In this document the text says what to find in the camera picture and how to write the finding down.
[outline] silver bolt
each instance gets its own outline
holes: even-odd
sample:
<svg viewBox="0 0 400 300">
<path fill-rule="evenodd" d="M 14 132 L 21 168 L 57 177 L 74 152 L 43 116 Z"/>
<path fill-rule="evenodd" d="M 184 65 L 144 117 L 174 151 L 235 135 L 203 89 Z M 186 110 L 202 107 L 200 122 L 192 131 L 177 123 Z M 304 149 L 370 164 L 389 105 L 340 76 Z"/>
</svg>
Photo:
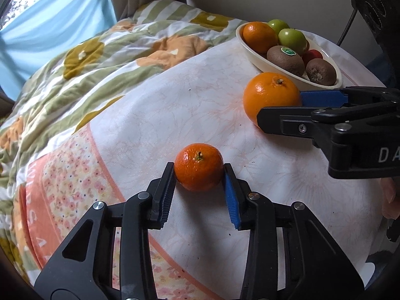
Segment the silver bolt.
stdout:
<svg viewBox="0 0 400 300">
<path fill-rule="evenodd" d="M 296 210 L 299 211 L 304 210 L 306 208 L 306 206 L 302 202 L 296 202 L 293 206 Z"/>
<path fill-rule="evenodd" d="M 100 210 L 100 209 L 104 208 L 104 202 L 97 201 L 95 204 L 93 204 L 93 208 L 95 210 Z"/>
<path fill-rule="evenodd" d="M 339 123 L 335 125 L 335 129 L 337 129 L 338 131 L 346 132 L 351 129 L 351 125 L 348 123 Z"/>
<path fill-rule="evenodd" d="M 249 199 L 251 199 L 253 201 L 258 200 L 260 198 L 260 194 L 259 193 L 255 193 L 253 191 L 251 193 L 249 193 L 248 196 L 249 196 Z"/>
<path fill-rule="evenodd" d="M 299 132 L 300 133 L 306 133 L 307 132 L 307 126 L 305 126 L 304 124 L 300 124 L 299 125 Z"/>
<path fill-rule="evenodd" d="M 150 194 L 146 191 L 141 191 L 138 195 L 137 198 L 140 200 L 145 200 L 147 198 L 149 198 Z"/>
</svg>

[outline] white plastic object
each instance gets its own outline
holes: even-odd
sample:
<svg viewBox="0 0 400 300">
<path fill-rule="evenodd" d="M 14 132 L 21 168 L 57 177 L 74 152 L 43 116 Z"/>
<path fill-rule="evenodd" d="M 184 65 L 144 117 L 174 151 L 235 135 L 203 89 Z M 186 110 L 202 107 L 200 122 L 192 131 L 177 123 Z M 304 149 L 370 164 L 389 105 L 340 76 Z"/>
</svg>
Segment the white plastic object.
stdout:
<svg viewBox="0 0 400 300">
<path fill-rule="evenodd" d="M 309 42 L 309 49 L 310 50 L 317 50 L 321 52 L 323 59 L 326 60 L 327 62 L 331 63 L 333 67 L 336 70 L 336 82 L 334 85 L 326 86 L 326 85 L 319 85 L 317 83 L 313 83 L 309 80 L 307 77 L 307 74 L 304 72 L 302 77 L 298 77 L 284 69 L 281 69 L 279 66 L 271 63 L 268 61 L 266 58 L 262 57 L 260 54 L 257 52 L 253 51 L 248 45 L 245 43 L 245 41 L 242 38 L 243 35 L 243 29 L 247 25 L 247 23 L 244 23 L 243 25 L 240 25 L 236 29 L 236 37 L 238 41 L 241 43 L 243 46 L 243 49 L 245 50 L 245 54 L 249 61 L 253 63 L 258 69 L 260 69 L 263 72 L 273 72 L 273 73 L 278 73 L 278 74 L 283 74 L 284 76 L 288 77 L 293 81 L 293 83 L 299 88 L 300 91 L 307 91 L 307 90 L 331 90 L 331 89 L 337 89 L 340 88 L 343 84 L 343 77 L 342 73 L 335 63 L 335 61 L 324 51 L 317 43 L 313 42 L 310 39 L 307 39 Z"/>
</svg>

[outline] white wall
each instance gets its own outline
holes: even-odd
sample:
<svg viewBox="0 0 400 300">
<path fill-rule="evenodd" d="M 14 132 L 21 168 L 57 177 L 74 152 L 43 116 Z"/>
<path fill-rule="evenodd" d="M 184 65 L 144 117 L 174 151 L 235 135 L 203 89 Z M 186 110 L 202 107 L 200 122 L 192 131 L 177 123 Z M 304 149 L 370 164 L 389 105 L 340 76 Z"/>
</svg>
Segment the white wall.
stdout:
<svg viewBox="0 0 400 300">
<path fill-rule="evenodd" d="M 208 12 L 247 21 L 285 20 L 292 28 L 337 42 L 353 11 L 351 0 L 189 0 Z M 359 13 L 341 47 L 367 64 L 381 53 Z"/>
</svg>

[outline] kiwi sticker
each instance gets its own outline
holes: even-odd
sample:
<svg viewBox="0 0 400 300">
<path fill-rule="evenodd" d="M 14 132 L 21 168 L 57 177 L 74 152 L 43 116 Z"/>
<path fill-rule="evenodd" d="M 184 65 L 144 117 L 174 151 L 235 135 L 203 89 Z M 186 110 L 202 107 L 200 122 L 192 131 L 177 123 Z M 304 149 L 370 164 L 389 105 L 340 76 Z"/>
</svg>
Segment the kiwi sticker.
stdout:
<svg viewBox="0 0 400 300">
<path fill-rule="evenodd" d="M 287 47 L 282 47 L 280 50 L 287 55 L 296 55 L 296 52 L 294 50 Z"/>
</svg>

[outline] brown kiwi fruit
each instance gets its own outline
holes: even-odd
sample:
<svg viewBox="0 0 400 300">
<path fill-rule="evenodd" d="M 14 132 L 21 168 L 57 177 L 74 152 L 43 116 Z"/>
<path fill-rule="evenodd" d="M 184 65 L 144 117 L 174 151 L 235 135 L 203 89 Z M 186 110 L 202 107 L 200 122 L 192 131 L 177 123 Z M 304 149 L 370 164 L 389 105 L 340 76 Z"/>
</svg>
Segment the brown kiwi fruit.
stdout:
<svg viewBox="0 0 400 300">
<path fill-rule="evenodd" d="M 288 47 L 281 45 L 271 47 L 267 52 L 267 60 L 298 77 L 305 71 L 303 59 Z"/>
<path fill-rule="evenodd" d="M 333 86 L 337 79 L 336 70 L 324 59 L 312 59 L 305 68 L 309 80 L 322 86 Z"/>
</svg>

